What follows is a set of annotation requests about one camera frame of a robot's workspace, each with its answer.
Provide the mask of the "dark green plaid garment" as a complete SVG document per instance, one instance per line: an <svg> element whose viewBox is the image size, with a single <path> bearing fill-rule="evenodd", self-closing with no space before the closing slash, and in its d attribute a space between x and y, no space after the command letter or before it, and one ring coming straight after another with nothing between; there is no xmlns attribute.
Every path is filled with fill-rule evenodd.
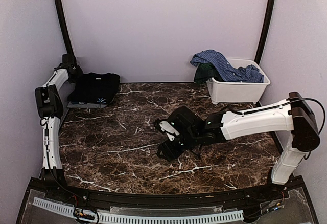
<svg viewBox="0 0 327 224"><path fill-rule="evenodd" d="M194 82L196 84L204 84L211 78L217 81L223 80L217 69L211 63L199 64L195 72Z"/></svg>

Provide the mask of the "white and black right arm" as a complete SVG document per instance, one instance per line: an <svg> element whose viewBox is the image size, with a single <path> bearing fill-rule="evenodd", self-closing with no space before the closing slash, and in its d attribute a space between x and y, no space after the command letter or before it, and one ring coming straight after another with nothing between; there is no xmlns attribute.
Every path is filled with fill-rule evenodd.
<svg viewBox="0 0 327 224"><path fill-rule="evenodd" d="M287 99L270 105L246 109L219 111L202 120L187 107L173 111L165 120L157 119L154 127L167 140L159 145L157 156L167 161L179 158L197 146L224 143L238 137L273 131L289 131L290 137L281 157L273 166L271 181L261 188L261 196L272 200L281 191L300 162L310 156L320 144L323 127L316 123L315 114L303 98L290 92Z"/></svg>

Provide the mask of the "black t-shirt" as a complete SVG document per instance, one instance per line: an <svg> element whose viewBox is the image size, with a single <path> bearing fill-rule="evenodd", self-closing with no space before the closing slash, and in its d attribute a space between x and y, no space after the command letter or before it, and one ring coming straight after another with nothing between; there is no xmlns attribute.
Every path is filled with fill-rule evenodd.
<svg viewBox="0 0 327 224"><path fill-rule="evenodd" d="M68 96L68 101L77 103L110 104L118 92L120 76L114 73L83 74Z"/></svg>

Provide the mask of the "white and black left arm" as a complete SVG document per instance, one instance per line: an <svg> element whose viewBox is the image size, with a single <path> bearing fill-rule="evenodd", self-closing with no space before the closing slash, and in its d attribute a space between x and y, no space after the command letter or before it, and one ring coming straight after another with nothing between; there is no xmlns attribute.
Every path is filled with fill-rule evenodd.
<svg viewBox="0 0 327 224"><path fill-rule="evenodd" d="M68 201L72 190L66 186L59 153L59 128L64 115L64 106L59 91L66 83L75 83L82 75L74 54L64 54L62 62L54 68L49 80L35 89L37 111L42 127L43 163L41 178L53 186L52 193L60 201Z"/></svg>

